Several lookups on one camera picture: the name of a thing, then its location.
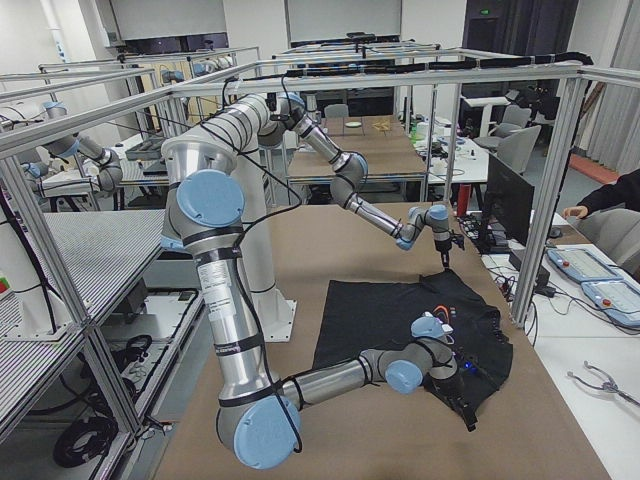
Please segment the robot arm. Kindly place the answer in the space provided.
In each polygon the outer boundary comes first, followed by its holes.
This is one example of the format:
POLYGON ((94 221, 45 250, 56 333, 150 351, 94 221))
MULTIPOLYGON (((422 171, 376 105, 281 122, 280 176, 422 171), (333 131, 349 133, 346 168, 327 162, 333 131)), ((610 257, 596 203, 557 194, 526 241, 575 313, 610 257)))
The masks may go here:
POLYGON ((334 202, 391 236, 399 248, 411 249, 423 229, 429 227, 442 265, 444 268, 449 267, 452 239, 449 213, 445 206, 414 206, 409 209, 407 220, 402 222, 367 202, 359 194, 361 181, 368 174, 364 156, 341 149, 307 113, 304 104, 294 100, 290 94, 276 98, 277 112, 271 111, 267 99, 259 94, 249 94, 232 106, 248 116, 252 132, 258 136, 265 139, 276 138, 289 130, 302 137, 332 167, 334 177, 330 183, 330 191, 334 202))
POLYGON ((250 468, 276 467, 302 448, 304 407, 377 382, 410 394, 431 380, 473 430, 476 419, 462 392, 451 330, 429 313, 413 321, 412 339, 400 350, 364 350, 286 379, 270 370, 240 264, 245 199, 231 173, 242 151, 207 134, 182 134, 162 147, 177 186, 168 199, 167 222, 195 262, 223 377, 216 417, 221 443, 250 468))

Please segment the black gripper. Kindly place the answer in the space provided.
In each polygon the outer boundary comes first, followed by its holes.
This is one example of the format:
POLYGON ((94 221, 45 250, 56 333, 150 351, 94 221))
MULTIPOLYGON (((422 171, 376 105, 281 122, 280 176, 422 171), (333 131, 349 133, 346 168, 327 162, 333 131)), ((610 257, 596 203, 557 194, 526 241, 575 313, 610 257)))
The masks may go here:
POLYGON ((435 379, 434 387, 441 400, 457 413, 463 420, 467 431, 476 429, 477 417, 472 406, 464 398, 464 382, 459 373, 444 379, 435 379))
POLYGON ((450 235, 449 234, 434 234, 435 248, 441 255, 441 263, 445 271, 450 269, 450 235))

